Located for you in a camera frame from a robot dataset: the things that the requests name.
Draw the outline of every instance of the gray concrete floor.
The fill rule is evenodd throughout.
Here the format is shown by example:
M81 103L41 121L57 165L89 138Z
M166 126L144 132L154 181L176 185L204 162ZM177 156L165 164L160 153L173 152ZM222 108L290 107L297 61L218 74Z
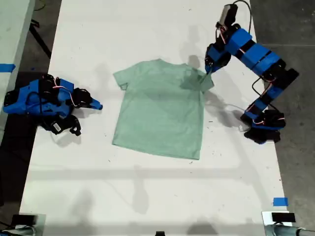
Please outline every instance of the gray concrete floor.
M38 32L52 49L61 0L45 2L46 7L34 12L33 19L40 22ZM42 2L37 0L37 8L41 5ZM297 226L315 229L315 1L251 0L251 5L257 41L300 72L294 84L274 103L285 113L287 121L276 150L284 193L289 198L289 210L295 212ZM47 56L29 34L20 71L47 72L48 67ZM23 158L28 163L29 157ZM14 172L20 175L17 184L19 193L16 197L5 199L5 206L0 207L0 220L5 222L10 222L11 215L19 211L28 167L16 158L13 160L16 163L9 165L19 170Z

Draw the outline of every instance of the white table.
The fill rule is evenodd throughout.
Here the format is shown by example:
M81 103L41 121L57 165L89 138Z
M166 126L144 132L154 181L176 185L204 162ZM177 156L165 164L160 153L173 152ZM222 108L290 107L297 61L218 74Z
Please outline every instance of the white table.
M35 0L0 0L0 63L15 64L12 73L0 73L0 144L7 114L3 100L14 89Z
M258 236L261 211L286 210L272 206L284 196L274 144L257 145L239 131L237 107L256 98L256 76L235 58L213 75L216 86L206 95L199 161L111 145L124 96L112 74L157 58L203 70L228 3L62 1L49 73L86 88L104 108L76 111L80 137L37 131L21 212L46 214L45 236ZM237 22L248 28L242 3Z

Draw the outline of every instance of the t-shirt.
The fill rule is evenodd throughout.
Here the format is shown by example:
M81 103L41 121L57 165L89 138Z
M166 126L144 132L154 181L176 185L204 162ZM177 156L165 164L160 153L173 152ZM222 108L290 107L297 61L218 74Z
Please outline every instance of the t-shirt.
M187 64L143 61L116 72L126 90L113 144L154 155L199 159L204 86L210 75Z

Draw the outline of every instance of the black cable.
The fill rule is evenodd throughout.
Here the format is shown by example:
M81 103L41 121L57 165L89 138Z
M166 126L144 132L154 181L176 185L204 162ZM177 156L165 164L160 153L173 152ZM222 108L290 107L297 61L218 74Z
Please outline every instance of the black cable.
M35 9L34 11L40 11L42 9L44 9L46 7L46 3L43 0L39 0L41 3L43 3L44 5L38 9Z
M255 93L257 93L259 96L261 96L261 94L259 92L257 92L257 90L254 88L254 85L260 80L264 80L261 76L254 81L254 83L252 84L252 89L255 91ZM279 111L275 106L273 106L271 103L269 103L269 106L271 106L273 109L275 109L276 111Z
M252 27L252 10L251 10L251 6L248 4L248 2L246 2L244 0L236 0L233 4L235 4L235 3L239 2L239 1L245 3L247 5L249 11L250 11L251 18L250 18L250 26L249 26L249 29L248 29L248 33L250 33L251 32L251 27Z
M6 223L4 223L4 222L2 222L2 221L0 221L0 224L2 224L2 225L4 225L4 226L7 226L8 228L14 229L13 226L8 225L8 224L6 224Z

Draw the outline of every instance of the cable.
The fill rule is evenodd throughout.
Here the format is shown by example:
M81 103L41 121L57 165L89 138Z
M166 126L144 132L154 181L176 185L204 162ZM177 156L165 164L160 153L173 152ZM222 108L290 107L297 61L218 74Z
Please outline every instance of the cable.
M255 91L255 93L257 93L259 96L261 96L261 94L259 93L259 92L257 92L257 90L254 88L254 85L260 80L260 79L262 79L262 80L264 80L261 76L257 79L257 80L255 80L254 81L254 83L252 84L252 89ZM273 106L271 103L269 103L269 106L271 106L273 109L275 109L277 112L279 112L279 110L275 107L275 106Z
M71 98L71 101L72 101L72 104L73 104L75 107L77 107L77 105L74 104L74 101L73 101L73 98L72 98L72 95L71 95L70 90L67 89L67 88L64 87L64 86L58 86L57 83L56 83L56 79L59 79L59 77L56 77L56 78L54 79L55 86L53 87L53 89L65 89L65 90L68 90L69 95L70 95L70 98Z
M2 221L0 221L0 224L2 224L2 225L4 225L4 226L7 226L8 228L14 229L13 226L11 226L11 225L9 225L9 224L6 224L6 223L4 223L4 222L2 222Z
M251 32L251 27L252 27L252 10L251 10L251 6L248 4L248 2L246 2L244 0L236 0L233 4L235 4L235 3L239 2L239 1L245 3L247 5L249 11L250 11L251 17L250 17L250 26L249 26L249 29L248 29L248 33L250 33Z
M35 9L34 11L40 11L42 9L44 9L46 7L46 3L44 2L44 0L39 0L42 4L44 4L42 7Z

